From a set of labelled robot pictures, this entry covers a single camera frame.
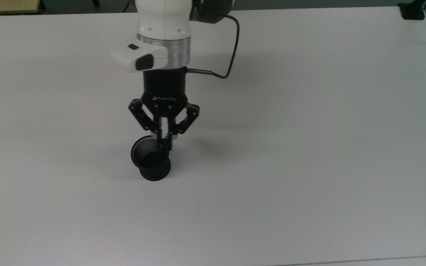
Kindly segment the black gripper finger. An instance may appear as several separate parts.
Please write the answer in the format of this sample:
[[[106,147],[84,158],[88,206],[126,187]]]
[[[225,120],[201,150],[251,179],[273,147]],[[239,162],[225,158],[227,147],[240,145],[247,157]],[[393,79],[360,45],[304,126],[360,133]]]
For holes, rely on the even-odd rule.
[[[142,126],[145,131],[150,131],[156,140],[156,148],[162,148],[162,131],[161,131],[161,117],[160,117],[160,105],[156,102],[148,103],[147,109],[152,114],[150,118],[147,113],[143,110],[145,106],[141,98],[136,98],[129,104],[129,109],[137,122]]]
[[[186,117],[180,122],[176,123],[176,106],[168,105],[167,109],[167,120],[168,120],[168,134],[167,134],[167,149],[172,150],[173,141],[178,137],[179,134],[184,134],[194,123],[196,118],[199,116],[200,108],[198,105],[186,104],[184,108],[180,110],[186,110]]]

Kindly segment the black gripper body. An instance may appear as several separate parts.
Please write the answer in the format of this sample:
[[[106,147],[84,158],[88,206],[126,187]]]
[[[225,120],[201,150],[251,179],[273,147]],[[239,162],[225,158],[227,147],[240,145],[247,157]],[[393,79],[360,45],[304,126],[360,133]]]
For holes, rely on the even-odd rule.
[[[158,103],[160,117],[167,118],[168,105],[176,106],[180,113],[188,104],[185,94],[187,69],[156,69],[143,72],[144,93],[142,100],[145,105]]]

